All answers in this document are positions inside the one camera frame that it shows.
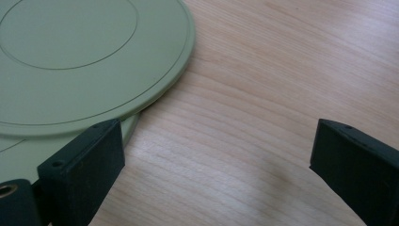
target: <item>metal hole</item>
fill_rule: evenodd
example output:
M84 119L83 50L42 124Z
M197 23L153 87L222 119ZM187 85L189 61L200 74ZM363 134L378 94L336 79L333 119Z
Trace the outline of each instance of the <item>metal hole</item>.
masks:
M3 199L17 190L17 185L0 186L0 199Z

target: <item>wood grain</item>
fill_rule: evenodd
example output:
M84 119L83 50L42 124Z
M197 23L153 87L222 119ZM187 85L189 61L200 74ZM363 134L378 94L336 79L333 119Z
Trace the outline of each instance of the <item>wood grain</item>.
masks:
M399 148L399 2L185 0L197 45L90 225L364 225L309 170L320 118Z

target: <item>pale green plate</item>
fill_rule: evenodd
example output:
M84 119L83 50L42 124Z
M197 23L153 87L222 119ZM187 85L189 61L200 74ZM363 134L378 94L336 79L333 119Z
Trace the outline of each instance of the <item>pale green plate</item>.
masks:
M90 125L150 105L195 42L180 0L2 0L0 18L0 182L36 180Z

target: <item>light wood surface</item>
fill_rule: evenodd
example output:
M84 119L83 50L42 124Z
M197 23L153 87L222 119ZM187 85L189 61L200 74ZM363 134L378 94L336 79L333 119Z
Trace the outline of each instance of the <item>light wood surface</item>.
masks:
M184 1L191 62L90 225L364 225L309 160L320 118L399 149L399 1Z

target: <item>green disc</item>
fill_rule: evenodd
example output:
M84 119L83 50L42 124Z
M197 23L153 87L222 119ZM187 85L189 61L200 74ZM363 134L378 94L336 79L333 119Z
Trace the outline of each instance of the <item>green disc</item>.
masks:
M195 38L180 0L2 0L0 18L4 147L139 112L179 78Z

